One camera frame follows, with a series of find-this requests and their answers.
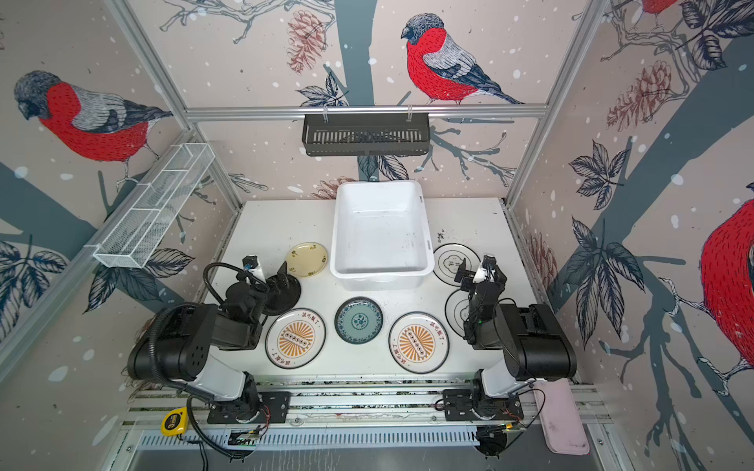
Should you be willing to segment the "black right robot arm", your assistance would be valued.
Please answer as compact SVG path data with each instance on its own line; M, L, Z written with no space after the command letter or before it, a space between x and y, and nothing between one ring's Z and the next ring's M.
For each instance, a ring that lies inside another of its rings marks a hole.
M520 307L501 298L508 278L493 256L485 256L476 270L461 261L455 281L469 303L463 338L476 351L503 353L497 363L475 373L470 394L475 409L508 400L538 380L575 376L575 350L550 306Z

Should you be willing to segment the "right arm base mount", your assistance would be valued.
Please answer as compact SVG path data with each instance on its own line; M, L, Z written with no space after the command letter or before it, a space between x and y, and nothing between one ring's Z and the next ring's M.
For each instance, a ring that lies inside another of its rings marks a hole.
M440 407L449 422L522 422L522 404L517 398L489 398L469 389L443 390Z

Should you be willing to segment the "white green-rimmed plate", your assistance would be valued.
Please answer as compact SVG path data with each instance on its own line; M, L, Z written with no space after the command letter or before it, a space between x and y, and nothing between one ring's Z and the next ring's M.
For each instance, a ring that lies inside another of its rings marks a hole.
M444 284L459 288L460 282L455 281L456 274L461 264L465 263L465 269L475 272L481 264L481 258L477 253L461 243L445 243L434 250L435 267L434 275Z
M469 294L463 290L452 292L445 302L445 316L452 331L464 339L463 324L469 319Z

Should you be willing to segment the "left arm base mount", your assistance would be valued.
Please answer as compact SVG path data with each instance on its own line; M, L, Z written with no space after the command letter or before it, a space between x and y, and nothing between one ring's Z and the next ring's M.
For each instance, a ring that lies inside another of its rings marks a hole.
M283 424L290 402L289 392L258 392L249 398L215 402L209 406L207 422L212 425Z

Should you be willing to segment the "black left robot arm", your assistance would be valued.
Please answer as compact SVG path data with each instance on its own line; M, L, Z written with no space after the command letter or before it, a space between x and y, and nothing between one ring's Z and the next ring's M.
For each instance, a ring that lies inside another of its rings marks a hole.
M228 403L255 412L260 399L253 376L213 356L210 347L256 349L270 288L255 255L245 257L240 267L210 263L202 278L213 268L234 272L237 282L223 296L207 283L214 304L185 302L158 312L130 353L127 372L134 380L173 388L211 404Z

